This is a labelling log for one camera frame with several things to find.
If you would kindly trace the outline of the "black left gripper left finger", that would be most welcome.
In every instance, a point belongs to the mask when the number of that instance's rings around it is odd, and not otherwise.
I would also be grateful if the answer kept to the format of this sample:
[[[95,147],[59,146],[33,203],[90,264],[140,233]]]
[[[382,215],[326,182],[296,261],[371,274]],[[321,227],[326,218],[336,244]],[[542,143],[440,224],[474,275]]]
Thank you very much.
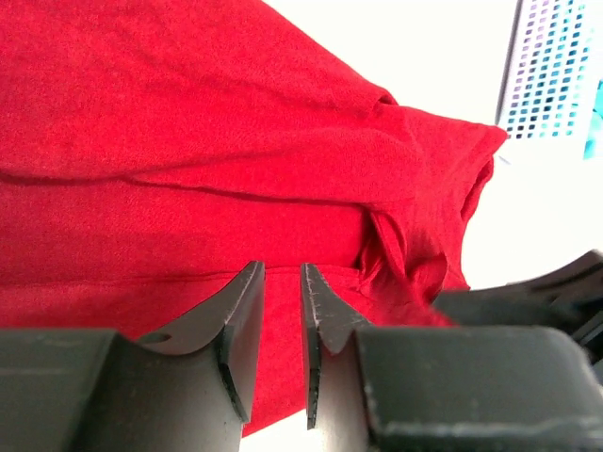
[[[252,417],[265,267],[105,351],[72,451],[237,451]]]

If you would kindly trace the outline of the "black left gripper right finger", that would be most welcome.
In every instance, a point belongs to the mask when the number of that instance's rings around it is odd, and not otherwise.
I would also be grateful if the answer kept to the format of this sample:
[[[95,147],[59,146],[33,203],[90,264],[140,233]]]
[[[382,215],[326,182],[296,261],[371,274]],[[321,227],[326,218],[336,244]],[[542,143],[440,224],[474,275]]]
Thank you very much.
[[[301,266],[306,425],[320,451],[375,451],[375,382],[366,357],[376,328],[339,297],[317,266]]]

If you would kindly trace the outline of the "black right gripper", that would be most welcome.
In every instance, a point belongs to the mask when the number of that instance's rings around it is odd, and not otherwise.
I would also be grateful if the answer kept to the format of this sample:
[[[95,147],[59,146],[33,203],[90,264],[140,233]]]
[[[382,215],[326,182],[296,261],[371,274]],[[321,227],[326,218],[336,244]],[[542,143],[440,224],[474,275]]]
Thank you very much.
[[[543,326],[562,331],[602,361],[602,253],[591,250],[539,278],[440,293],[433,308],[466,326]]]

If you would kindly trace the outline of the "red t shirt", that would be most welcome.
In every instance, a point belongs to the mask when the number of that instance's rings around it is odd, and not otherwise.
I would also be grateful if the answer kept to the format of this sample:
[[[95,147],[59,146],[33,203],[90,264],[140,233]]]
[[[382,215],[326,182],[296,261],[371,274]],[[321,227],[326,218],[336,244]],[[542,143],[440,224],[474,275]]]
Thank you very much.
[[[261,1],[5,1],[1,323],[137,338],[261,261],[255,433],[305,404],[302,264],[374,322],[447,324],[505,139]]]

